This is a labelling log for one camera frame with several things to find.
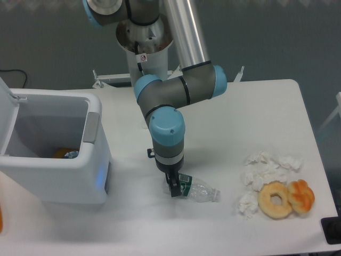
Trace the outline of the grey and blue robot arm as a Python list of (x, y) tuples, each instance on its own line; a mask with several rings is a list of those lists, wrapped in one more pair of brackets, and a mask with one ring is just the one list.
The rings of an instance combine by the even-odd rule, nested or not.
[(181, 194), (185, 122), (180, 108), (223, 94), (227, 79), (211, 63), (194, 1), (84, 1), (95, 26), (117, 24), (131, 84), (170, 194)]

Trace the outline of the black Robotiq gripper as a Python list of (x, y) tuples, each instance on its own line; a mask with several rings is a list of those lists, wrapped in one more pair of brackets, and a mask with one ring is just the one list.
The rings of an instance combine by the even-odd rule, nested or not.
[(166, 174), (166, 182), (169, 187), (171, 197), (181, 196), (180, 173), (184, 160), (180, 160), (176, 164), (166, 165), (156, 160), (157, 168)]

